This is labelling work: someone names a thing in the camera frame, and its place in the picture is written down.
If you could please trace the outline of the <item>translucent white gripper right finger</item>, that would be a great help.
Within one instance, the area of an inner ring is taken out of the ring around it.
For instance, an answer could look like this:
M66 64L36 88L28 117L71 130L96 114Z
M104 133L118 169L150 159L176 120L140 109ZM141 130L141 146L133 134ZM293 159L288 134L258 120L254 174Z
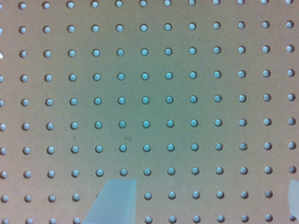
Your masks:
M289 184L288 202L291 214L299 217L299 181L291 180Z

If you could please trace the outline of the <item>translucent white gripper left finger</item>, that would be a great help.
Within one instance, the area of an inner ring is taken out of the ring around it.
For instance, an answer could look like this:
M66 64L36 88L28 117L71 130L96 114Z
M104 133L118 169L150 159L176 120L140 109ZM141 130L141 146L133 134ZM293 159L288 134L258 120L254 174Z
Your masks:
M135 224L136 180L109 179L81 224Z

